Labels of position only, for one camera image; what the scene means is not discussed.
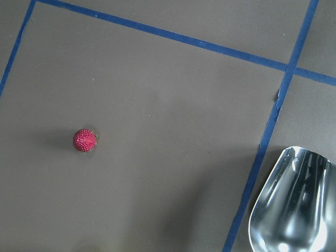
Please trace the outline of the right gripper shiny metal scoop finger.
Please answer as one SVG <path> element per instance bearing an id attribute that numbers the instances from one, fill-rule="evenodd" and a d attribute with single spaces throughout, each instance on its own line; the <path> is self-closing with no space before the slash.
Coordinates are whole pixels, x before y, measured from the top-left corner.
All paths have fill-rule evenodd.
<path id="1" fill-rule="evenodd" d="M 335 251 L 335 164 L 299 146 L 284 149 L 253 206 L 253 251 Z"/>

